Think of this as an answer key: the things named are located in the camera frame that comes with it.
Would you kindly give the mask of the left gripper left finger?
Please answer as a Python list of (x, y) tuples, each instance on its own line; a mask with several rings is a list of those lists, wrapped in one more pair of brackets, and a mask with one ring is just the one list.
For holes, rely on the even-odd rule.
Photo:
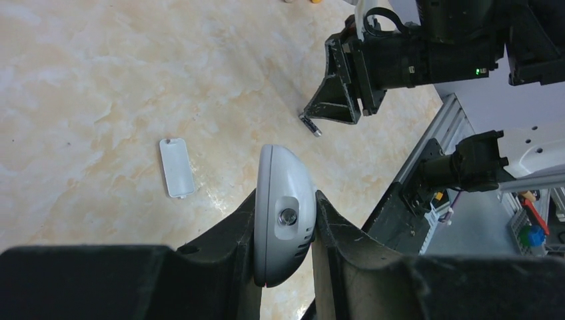
[(1, 254), (2, 319), (258, 319), (255, 195), (208, 231), (164, 245), (14, 247)]

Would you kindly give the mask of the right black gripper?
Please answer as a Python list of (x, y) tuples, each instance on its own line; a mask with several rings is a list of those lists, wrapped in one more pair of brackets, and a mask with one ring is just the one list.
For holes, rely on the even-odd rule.
[(361, 61), (360, 41), (354, 16), (346, 18), (344, 28), (326, 40), (328, 75), (303, 110), (309, 119), (324, 119), (355, 125), (361, 116), (379, 111), (385, 91), (371, 89), (357, 67)]

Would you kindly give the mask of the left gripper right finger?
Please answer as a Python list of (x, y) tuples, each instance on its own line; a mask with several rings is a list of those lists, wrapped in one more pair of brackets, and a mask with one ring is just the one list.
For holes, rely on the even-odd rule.
[(319, 319), (563, 319), (564, 260), (402, 255), (321, 191), (312, 244)]

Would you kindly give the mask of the black battery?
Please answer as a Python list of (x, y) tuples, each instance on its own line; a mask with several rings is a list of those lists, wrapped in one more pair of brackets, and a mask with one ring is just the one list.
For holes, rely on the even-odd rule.
[(306, 117), (303, 113), (301, 113), (298, 118), (315, 137), (320, 137), (322, 135), (321, 130), (312, 122), (311, 119)]

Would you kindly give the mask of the white remote control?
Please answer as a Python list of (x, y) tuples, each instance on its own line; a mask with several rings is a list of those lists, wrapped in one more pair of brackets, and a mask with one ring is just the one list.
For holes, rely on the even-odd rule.
[(301, 266), (316, 223), (316, 187), (306, 165), (282, 145), (264, 145), (255, 190), (254, 280), (284, 283)]

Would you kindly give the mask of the white battery cover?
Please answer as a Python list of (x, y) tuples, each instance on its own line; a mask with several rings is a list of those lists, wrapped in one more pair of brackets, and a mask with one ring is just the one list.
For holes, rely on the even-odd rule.
[(159, 141), (161, 161), (169, 197), (185, 199), (195, 192), (189, 152), (184, 139), (170, 138)]

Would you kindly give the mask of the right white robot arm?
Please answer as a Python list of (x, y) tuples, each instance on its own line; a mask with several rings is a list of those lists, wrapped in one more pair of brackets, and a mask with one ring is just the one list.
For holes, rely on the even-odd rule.
[[(419, 23), (403, 23), (375, 1), (355, 1), (344, 29), (325, 43), (326, 69), (300, 120), (354, 125), (374, 115), (391, 89), (486, 78), (507, 57), (513, 86), (564, 80), (562, 1), (417, 1)], [(450, 155), (417, 161), (400, 191), (416, 207), (435, 192), (490, 191), (564, 163), (560, 124), (489, 131)]]

